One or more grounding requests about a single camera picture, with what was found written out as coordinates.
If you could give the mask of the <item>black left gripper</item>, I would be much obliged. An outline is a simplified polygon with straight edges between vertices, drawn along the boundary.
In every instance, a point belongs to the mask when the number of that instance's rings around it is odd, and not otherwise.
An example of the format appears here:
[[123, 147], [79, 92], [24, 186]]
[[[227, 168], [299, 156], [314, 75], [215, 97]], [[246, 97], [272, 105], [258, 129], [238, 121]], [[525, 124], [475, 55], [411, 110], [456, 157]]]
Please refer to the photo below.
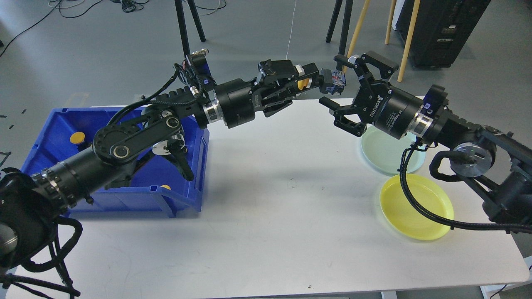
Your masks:
[[234, 79], [214, 87], [228, 128], [253, 121], [256, 112], [271, 117], [289, 107], [298, 94], [293, 81], [320, 75], [314, 63], [295, 66], [289, 59], [259, 62], [258, 70], [257, 82]]

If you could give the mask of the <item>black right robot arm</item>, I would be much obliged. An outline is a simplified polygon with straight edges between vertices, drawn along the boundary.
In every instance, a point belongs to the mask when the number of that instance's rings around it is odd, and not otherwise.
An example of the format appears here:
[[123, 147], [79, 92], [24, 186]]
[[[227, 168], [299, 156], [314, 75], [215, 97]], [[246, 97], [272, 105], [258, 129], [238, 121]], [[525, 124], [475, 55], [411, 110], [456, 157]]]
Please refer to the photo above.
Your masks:
[[[398, 65], [369, 51], [361, 56], [336, 55], [334, 60], [354, 70], [360, 83], [351, 105], [340, 106], [327, 97], [319, 102], [329, 108], [334, 125], [361, 136], [368, 124], [393, 138], [407, 133], [416, 140], [401, 156], [400, 185], [411, 206], [431, 221], [450, 229], [502, 230], [531, 233], [531, 149], [507, 134], [478, 125], [453, 114], [447, 107], [447, 93], [431, 86], [418, 98], [393, 86], [389, 78]], [[446, 182], [465, 182], [483, 199], [490, 223], [465, 223], [438, 216], [423, 207], [407, 185], [407, 165], [414, 151], [443, 145], [429, 165], [431, 176]]]

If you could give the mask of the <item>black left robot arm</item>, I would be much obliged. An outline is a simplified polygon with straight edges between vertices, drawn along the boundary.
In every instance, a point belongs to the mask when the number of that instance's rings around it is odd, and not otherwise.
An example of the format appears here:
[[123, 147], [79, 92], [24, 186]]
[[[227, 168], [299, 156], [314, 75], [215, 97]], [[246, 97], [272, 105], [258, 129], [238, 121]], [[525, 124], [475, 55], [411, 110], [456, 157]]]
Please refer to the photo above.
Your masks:
[[312, 88], [330, 91], [332, 71], [289, 59], [258, 64], [251, 80], [217, 84], [205, 49], [175, 64], [175, 73], [154, 95], [119, 110], [99, 129], [89, 147], [41, 172], [1, 170], [1, 267], [17, 265], [45, 271], [59, 264], [77, 243], [82, 227], [62, 213], [102, 187], [129, 179], [148, 154], [172, 163], [181, 176], [194, 179], [187, 161], [182, 119], [193, 116], [204, 129], [222, 120], [227, 127], [266, 117], [289, 106]]

